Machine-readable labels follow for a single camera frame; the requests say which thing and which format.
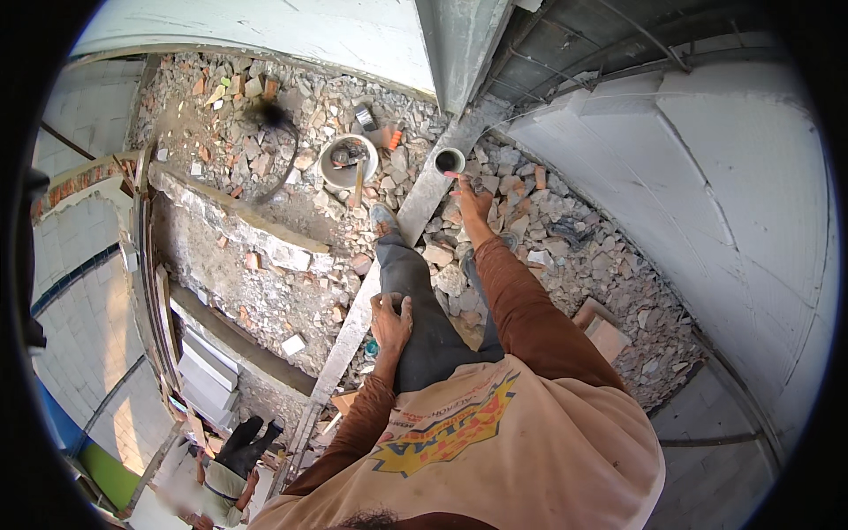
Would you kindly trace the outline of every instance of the hand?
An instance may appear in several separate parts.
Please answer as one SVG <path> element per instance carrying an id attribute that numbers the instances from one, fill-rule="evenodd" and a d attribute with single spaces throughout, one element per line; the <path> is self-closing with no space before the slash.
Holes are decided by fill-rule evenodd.
<path id="1" fill-rule="evenodd" d="M 254 467 L 250 474 L 248 475 L 248 486 L 250 488 L 255 488 L 256 484 L 259 483 L 259 470 Z"/>
<path id="2" fill-rule="evenodd" d="M 400 293 L 381 293 L 371 298 L 371 332 L 380 346 L 381 356 L 400 356 L 412 334 L 412 298 L 403 299 L 398 316 L 392 304 L 400 298 Z"/>
<path id="3" fill-rule="evenodd" d="M 486 222 L 488 211 L 492 208 L 494 195 L 489 190 L 474 193 L 474 189 L 471 187 L 471 177 L 466 174 L 460 175 L 453 171 L 445 171 L 444 174 L 460 181 L 462 191 L 451 192 L 451 195 L 459 194 L 462 197 L 460 200 L 462 224 L 465 226 L 466 234 L 471 239 L 472 247 L 477 250 L 489 238 L 494 237 L 494 232 Z"/>
<path id="4" fill-rule="evenodd" d="M 494 195 L 485 189 L 482 193 L 474 193 L 474 189 L 471 187 L 471 176 L 465 173 L 459 174 L 453 171 L 445 171 L 444 174 L 460 181 L 462 191 L 451 192 L 450 194 L 461 196 L 460 211 L 462 212 L 462 220 L 466 223 L 476 220 L 485 224 L 486 219 L 488 219 L 488 211 L 492 208 Z"/>

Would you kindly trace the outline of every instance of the printed logo on t-shirt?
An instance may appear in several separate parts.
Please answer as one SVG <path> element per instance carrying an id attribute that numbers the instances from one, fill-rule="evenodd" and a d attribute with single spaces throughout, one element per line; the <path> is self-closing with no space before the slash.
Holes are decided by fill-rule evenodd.
<path id="1" fill-rule="evenodd" d="M 368 457 L 377 460 L 373 471 L 400 473 L 407 478 L 422 467 L 453 460 L 469 445 L 498 435 L 500 418 L 516 395 L 510 392 L 521 373 L 507 373 L 478 403 L 468 404 L 429 427 L 380 441 Z"/>

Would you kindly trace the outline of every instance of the black pants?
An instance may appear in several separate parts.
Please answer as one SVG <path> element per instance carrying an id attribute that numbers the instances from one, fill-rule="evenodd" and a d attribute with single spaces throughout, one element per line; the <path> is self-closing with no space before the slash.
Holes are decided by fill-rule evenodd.
<path id="1" fill-rule="evenodd" d="M 256 461 L 282 432 L 269 421 L 265 435 L 254 442 L 260 428 L 262 418 L 259 416 L 253 416 L 240 424 L 221 448 L 215 461 L 247 480 L 250 471 L 256 466 Z"/>
<path id="2" fill-rule="evenodd" d="M 381 291 L 412 297 L 412 336 L 400 355 L 394 377 L 395 393 L 421 390 L 444 381 L 459 365 L 504 358 L 491 311 L 480 349 L 474 351 L 462 341 L 432 291 L 427 262 L 399 234 L 377 240 L 377 260 L 381 266 Z M 476 271 L 470 279 L 486 301 Z M 395 310 L 400 312 L 399 305 Z"/>

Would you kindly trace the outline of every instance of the black hose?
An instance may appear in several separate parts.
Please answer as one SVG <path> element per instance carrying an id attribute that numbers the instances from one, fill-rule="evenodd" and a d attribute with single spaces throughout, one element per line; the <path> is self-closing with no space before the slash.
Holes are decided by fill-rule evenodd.
<path id="1" fill-rule="evenodd" d="M 300 134 L 298 133 L 298 128 L 294 126 L 294 123 L 286 117 L 283 109 L 277 107 L 272 103 L 260 103 L 254 108 L 254 116 L 255 119 L 262 125 L 276 127 L 278 129 L 283 129 L 287 131 L 294 138 L 294 152 L 292 153 L 292 158 L 289 159 L 288 165 L 286 166 L 286 170 L 282 173 L 280 180 L 271 188 L 268 192 L 260 195 L 256 200 L 254 200 L 254 204 L 265 204 L 271 197 L 274 197 L 277 192 L 280 191 L 280 188 L 283 184 L 286 183 L 286 178 L 288 177 L 289 171 L 294 167 L 294 159 L 298 157 L 298 145 L 300 144 Z"/>

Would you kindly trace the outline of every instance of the shoe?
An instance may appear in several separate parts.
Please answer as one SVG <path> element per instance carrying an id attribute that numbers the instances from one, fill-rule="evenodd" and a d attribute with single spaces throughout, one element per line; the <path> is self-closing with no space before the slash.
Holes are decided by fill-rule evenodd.
<path id="1" fill-rule="evenodd" d="M 518 250 L 518 237 L 512 232 L 503 232 L 500 234 L 500 238 L 504 241 L 504 244 L 510 248 L 510 252 L 513 254 Z M 474 266 L 474 262 L 471 258 L 474 257 L 474 249 L 469 248 L 466 252 L 466 255 L 462 256 L 462 260 L 460 261 L 460 267 L 462 268 L 462 272 L 465 273 L 466 278 L 471 277 L 471 268 Z"/>
<path id="2" fill-rule="evenodd" d="M 371 205 L 371 231 L 377 237 L 400 234 L 400 225 L 394 212 L 385 203 Z"/>

